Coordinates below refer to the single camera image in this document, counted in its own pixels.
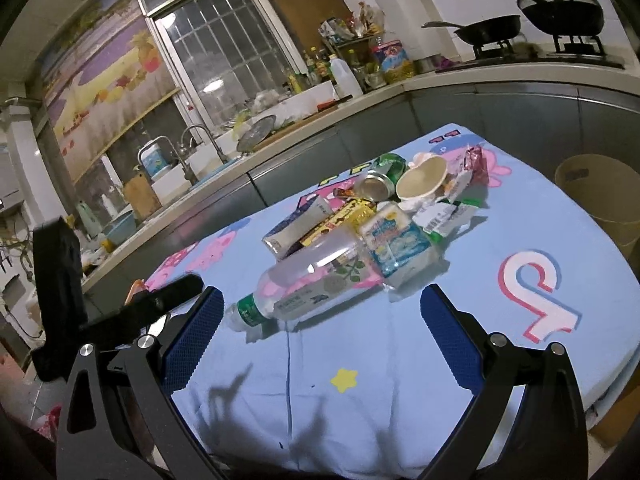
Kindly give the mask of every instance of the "gas stove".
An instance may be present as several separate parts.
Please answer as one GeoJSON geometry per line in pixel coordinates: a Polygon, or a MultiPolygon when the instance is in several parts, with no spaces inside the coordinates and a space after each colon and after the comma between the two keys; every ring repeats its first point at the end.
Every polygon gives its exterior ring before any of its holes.
{"type": "Polygon", "coordinates": [[[595,44],[575,36],[568,38],[568,40],[554,36],[555,52],[539,52],[540,49],[533,46],[528,52],[515,52],[509,41],[501,41],[497,44],[497,47],[493,48],[487,45],[475,46],[475,59],[446,68],[439,68],[435,72],[442,73],[481,66],[535,62],[564,62],[624,69],[625,65],[622,59],[605,54],[600,38],[593,36],[589,39],[593,40],[595,44]]]}

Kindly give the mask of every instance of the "yellow star print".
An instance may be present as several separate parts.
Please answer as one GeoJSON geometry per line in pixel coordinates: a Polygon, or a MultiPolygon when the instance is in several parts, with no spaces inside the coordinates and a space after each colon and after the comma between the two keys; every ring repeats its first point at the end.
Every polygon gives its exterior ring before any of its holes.
{"type": "Polygon", "coordinates": [[[338,373],[335,375],[333,379],[331,379],[331,384],[335,386],[340,393],[346,392],[349,388],[355,388],[358,384],[356,382],[356,370],[345,370],[344,368],[340,368],[338,373]]]}

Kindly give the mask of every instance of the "seasoning bottle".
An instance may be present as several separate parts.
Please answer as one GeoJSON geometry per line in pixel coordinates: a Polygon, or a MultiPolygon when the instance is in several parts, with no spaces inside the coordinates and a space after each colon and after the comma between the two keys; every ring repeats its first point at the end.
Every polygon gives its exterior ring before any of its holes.
{"type": "Polygon", "coordinates": [[[320,76],[320,80],[324,83],[325,81],[330,80],[329,76],[329,66],[328,63],[322,59],[320,53],[316,50],[314,46],[311,47],[311,56],[313,56],[313,61],[316,64],[316,71],[320,76]]]}
{"type": "Polygon", "coordinates": [[[362,90],[364,91],[367,87],[366,85],[367,69],[360,62],[360,60],[358,59],[358,55],[356,54],[356,51],[353,50],[352,48],[349,49],[349,56],[347,59],[347,63],[349,64],[349,67],[351,68],[353,75],[356,76],[356,79],[358,81],[358,84],[360,85],[360,88],[362,88],[362,90]]]}
{"type": "Polygon", "coordinates": [[[285,67],[284,75],[287,77],[287,81],[289,81],[289,86],[291,86],[293,93],[302,94],[303,89],[302,89],[302,86],[300,86],[300,81],[298,81],[296,74],[293,72],[292,69],[290,69],[290,67],[288,66],[285,67]]]}
{"type": "Polygon", "coordinates": [[[321,48],[319,52],[320,59],[324,62],[326,66],[327,72],[329,74],[329,81],[331,81],[335,85],[335,77],[334,73],[331,72],[331,56],[329,56],[328,52],[325,48],[321,48]]]}
{"type": "Polygon", "coordinates": [[[316,62],[312,59],[311,56],[309,56],[309,54],[306,53],[306,50],[303,50],[302,54],[305,57],[306,76],[309,78],[309,82],[313,86],[320,84],[320,82],[322,81],[322,78],[320,77],[318,70],[316,69],[316,62]]]}

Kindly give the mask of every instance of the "yellow package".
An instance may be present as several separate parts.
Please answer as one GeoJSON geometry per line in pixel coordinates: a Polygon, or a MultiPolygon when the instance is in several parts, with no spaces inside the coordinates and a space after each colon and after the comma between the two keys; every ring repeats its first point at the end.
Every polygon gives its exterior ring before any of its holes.
{"type": "Polygon", "coordinates": [[[343,224],[343,222],[347,222],[354,230],[357,230],[362,224],[364,224],[364,222],[372,218],[375,214],[375,203],[363,199],[349,200],[333,215],[329,216],[329,218],[320,222],[316,228],[309,231],[300,240],[300,243],[307,247],[311,245],[316,238],[328,233],[332,229],[338,227],[338,225],[343,224]]]}

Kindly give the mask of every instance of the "blue gripper pad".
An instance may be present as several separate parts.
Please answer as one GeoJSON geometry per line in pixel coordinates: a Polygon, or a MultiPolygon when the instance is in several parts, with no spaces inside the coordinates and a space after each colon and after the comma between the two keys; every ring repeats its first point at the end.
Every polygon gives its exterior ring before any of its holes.
{"type": "Polygon", "coordinates": [[[222,316],[225,313],[225,300],[222,297],[222,292],[213,287],[211,289],[211,293],[203,302],[200,303],[200,300],[196,300],[196,303],[191,307],[192,310],[195,309],[194,312],[190,310],[185,314],[188,319],[164,356],[162,389],[168,396],[187,385],[202,354],[209,345],[209,341],[222,321],[222,316]]]}
{"type": "Polygon", "coordinates": [[[455,307],[437,285],[420,297],[420,313],[459,386],[476,396],[484,385],[482,356],[455,316],[455,307]]]}

